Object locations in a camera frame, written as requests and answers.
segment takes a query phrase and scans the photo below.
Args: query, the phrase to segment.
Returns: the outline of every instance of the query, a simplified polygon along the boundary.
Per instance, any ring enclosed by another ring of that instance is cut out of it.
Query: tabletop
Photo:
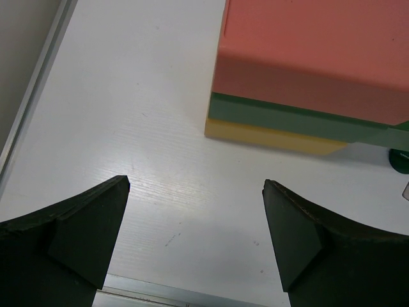
[[[114,175],[131,182],[109,273],[265,306],[282,292],[261,190],[276,180],[409,234],[385,148],[327,157],[203,136],[223,0],[79,0],[12,166],[0,221]]]

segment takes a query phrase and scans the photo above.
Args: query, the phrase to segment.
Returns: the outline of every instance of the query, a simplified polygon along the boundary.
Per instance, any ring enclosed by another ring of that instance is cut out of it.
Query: green round object
[[[409,152],[397,149],[389,150],[389,163],[396,171],[409,174]]]

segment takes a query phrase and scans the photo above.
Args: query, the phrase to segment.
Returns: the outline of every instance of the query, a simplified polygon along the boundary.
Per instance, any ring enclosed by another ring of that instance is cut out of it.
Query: yellow layer
[[[209,118],[206,120],[204,134],[209,138],[230,139],[243,143],[296,150],[313,155],[327,155],[348,145],[331,139],[224,122],[222,120],[211,120]]]

